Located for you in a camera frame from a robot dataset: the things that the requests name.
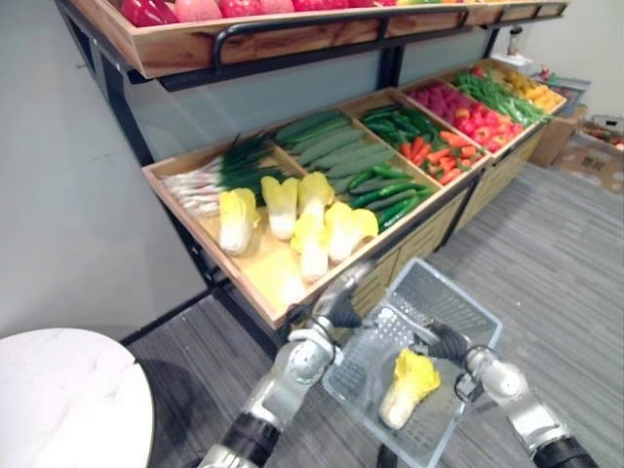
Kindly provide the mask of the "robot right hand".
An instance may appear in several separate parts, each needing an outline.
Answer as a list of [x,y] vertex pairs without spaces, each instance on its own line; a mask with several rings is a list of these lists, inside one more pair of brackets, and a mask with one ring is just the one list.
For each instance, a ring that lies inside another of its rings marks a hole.
[[410,347],[417,354],[447,360],[462,367],[464,357],[471,345],[470,339],[447,324],[431,321],[418,326],[413,332],[414,344]]

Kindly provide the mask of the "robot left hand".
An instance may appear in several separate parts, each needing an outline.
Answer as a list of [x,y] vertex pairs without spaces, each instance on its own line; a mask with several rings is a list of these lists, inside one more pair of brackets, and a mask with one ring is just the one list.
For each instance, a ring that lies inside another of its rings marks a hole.
[[357,315],[353,296],[364,279],[374,269],[370,260],[353,264],[336,276],[318,297],[311,317],[317,321],[325,319],[334,328],[356,329],[362,324]]

